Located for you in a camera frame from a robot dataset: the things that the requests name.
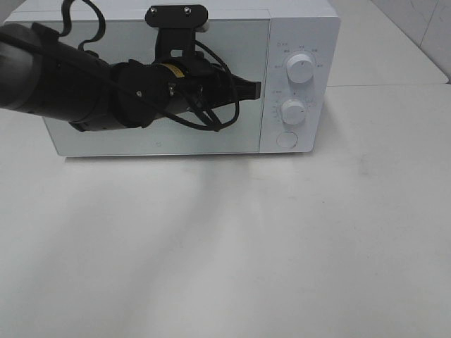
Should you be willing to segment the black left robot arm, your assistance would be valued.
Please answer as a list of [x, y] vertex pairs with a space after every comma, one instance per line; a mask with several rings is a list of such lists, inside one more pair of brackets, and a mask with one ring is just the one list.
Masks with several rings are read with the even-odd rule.
[[205, 46], [191, 56], [110, 64], [33, 23], [1, 27], [1, 107], [80, 132], [146, 128], [168, 118], [192, 129], [229, 126], [215, 109], [257, 100], [261, 83], [231, 73]]

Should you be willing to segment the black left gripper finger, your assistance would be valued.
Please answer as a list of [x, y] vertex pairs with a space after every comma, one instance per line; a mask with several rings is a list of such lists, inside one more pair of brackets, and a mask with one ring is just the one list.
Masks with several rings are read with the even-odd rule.
[[232, 75], [238, 101], [258, 100], [261, 98], [261, 82], [253, 82]]

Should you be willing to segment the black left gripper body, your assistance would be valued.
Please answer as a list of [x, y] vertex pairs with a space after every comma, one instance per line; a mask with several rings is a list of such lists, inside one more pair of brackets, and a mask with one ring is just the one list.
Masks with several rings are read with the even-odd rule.
[[235, 102], [228, 74], [203, 52], [196, 52], [194, 58], [166, 58], [165, 66], [173, 74], [168, 81], [173, 91], [169, 96], [168, 112], [188, 111], [188, 99], [200, 108], [218, 108]]

